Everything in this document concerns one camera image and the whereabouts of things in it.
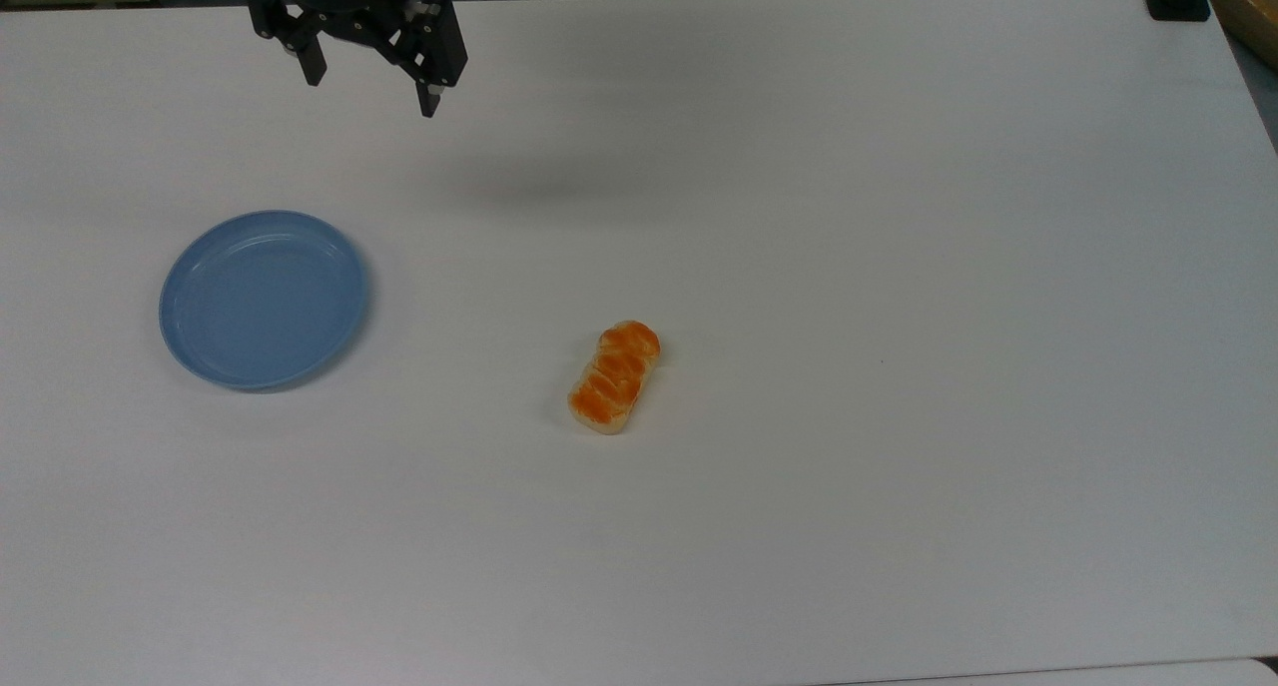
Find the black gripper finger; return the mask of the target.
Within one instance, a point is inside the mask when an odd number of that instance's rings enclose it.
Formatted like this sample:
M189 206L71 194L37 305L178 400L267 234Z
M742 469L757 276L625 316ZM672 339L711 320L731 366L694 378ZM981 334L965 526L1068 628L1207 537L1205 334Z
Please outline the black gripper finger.
M317 41L320 17L307 9L303 9L300 17L294 17L285 0L245 0L245 4L250 9L256 34L262 40L276 40L282 43L285 52L300 63L307 86L318 86L327 69Z
M378 52L414 82L420 116L433 118L458 86L466 49L452 0L420 0L380 14Z

